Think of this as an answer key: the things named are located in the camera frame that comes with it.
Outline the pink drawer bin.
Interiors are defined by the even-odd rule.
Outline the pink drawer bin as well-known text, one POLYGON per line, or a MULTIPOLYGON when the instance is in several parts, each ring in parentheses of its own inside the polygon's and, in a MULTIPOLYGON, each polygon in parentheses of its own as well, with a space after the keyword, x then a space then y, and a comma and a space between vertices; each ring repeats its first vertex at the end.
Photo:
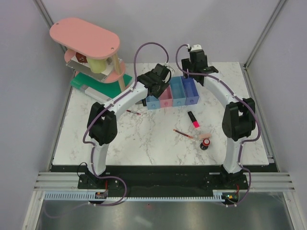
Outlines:
POLYGON ((159 97, 160 107, 166 108, 166 107, 172 107, 173 106, 173 96, 171 87, 168 86, 165 91, 161 94, 159 97))

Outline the light blue drawer bin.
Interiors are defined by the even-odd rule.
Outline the light blue drawer bin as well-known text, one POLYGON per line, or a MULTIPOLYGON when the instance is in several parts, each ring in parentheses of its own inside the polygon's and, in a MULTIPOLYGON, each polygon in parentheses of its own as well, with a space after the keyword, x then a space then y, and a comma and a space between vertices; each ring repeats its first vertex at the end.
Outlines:
POLYGON ((146 105, 148 110, 160 109, 160 101, 154 96, 146 97, 146 105))

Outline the blue cap black highlighter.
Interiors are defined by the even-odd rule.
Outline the blue cap black highlighter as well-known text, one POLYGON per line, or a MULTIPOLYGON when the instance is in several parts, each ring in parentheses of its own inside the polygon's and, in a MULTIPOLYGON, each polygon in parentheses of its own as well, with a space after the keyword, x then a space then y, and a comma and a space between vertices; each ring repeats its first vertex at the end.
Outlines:
POLYGON ((147 106, 147 103, 146 103, 146 99, 144 98, 144 99, 142 99, 142 105, 144 106, 144 107, 146 107, 147 106))

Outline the purple drawer bin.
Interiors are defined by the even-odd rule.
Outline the purple drawer bin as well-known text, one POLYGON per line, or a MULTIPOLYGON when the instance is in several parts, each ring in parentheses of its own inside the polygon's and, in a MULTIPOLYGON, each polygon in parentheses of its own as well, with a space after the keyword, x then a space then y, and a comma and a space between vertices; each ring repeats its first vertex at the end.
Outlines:
POLYGON ((195 81, 193 78, 184 78, 181 77, 184 92, 186 95, 186 103, 185 105, 193 105, 197 104, 199 100, 199 94, 197 91, 197 87, 195 85, 195 81))

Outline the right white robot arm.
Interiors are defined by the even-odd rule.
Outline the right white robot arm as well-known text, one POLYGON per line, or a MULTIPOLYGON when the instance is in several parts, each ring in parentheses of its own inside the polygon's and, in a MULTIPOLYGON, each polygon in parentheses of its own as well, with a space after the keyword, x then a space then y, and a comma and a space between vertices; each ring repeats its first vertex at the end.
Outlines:
POLYGON ((224 108, 222 130, 227 137, 226 156, 222 164, 224 171, 220 184, 232 188, 237 183, 236 173, 249 169, 241 163, 243 146, 260 138, 259 121, 255 113, 255 101, 252 98, 239 98, 233 90, 213 74, 219 73, 216 67, 208 65, 207 55, 200 45, 187 47, 189 58, 181 60, 178 68, 185 78, 192 78, 208 89, 224 108))

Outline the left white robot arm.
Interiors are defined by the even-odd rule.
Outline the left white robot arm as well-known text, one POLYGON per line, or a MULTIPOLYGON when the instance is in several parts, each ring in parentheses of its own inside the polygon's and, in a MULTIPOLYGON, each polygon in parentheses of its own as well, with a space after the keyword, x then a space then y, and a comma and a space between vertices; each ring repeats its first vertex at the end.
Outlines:
POLYGON ((135 78, 135 82, 123 93, 104 103, 92 105, 87 130, 83 137, 85 144, 92 144, 92 152, 88 162, 89 184, 101 188, 105 184, 106 156, 109 144, 118 133, 117 120, 138 101, 153 96, 158 99, 168 88, 171 70, 157 64, 151 71, 135 78))

